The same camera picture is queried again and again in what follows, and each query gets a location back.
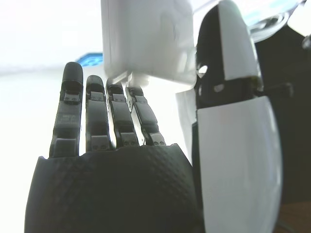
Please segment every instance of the robotic arm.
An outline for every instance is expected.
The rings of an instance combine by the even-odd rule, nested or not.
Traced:
[[[237,6],[221,1],[201,25],[196,64],[207,71],[194,86],[192,166],[177,144],[166,146],[137,82],[127,84],[125,97],[117,79],[137,72],[131,61],[110,67],[106,87],[88,77],[82,156],[83,72],[77,63],[66,65],[50,156],[37,162],[25,232],[271,233],[281,193],[280,141]],[[188,56],[184,64],[190,77]],[[163,70],[153,74],[173,74]]]

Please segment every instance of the black textured palm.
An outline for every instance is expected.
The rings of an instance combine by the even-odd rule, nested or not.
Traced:
[[[198,223],[192,167],[178,145],[40,157],[26,233],[183,233]]]

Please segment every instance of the blue object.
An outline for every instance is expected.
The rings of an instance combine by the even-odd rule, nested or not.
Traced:
[[[104,62],[104,55],[102,53],[87,53],[77,60],[82,67],[97,66]]]

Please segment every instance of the white wall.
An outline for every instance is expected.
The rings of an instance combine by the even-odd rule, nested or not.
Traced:
[[[23,232],[25,207],[37,158],[49,156],[62,74],[63,69],[54,69],[0,76],[0,232]],[[104,79],[102,66],[84,68],[85,83],[91,74]],[[144,92],[167,145],[178,143],[185,151],[175,95],[165,95],[152,87]],[[84,152],[85,104],[80,155]]]

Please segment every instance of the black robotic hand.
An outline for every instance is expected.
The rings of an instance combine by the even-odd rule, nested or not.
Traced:
[[[189,233],[201,217],[192,167],[166,146],[140,87],[86,83],[86,153],[79,156],[83,71],[64,70],[48,159],[39,157],[28,197],[26,233]],[[111,112],[116,148],[109,135]],[[139,146],[133,119],[144,137]]]

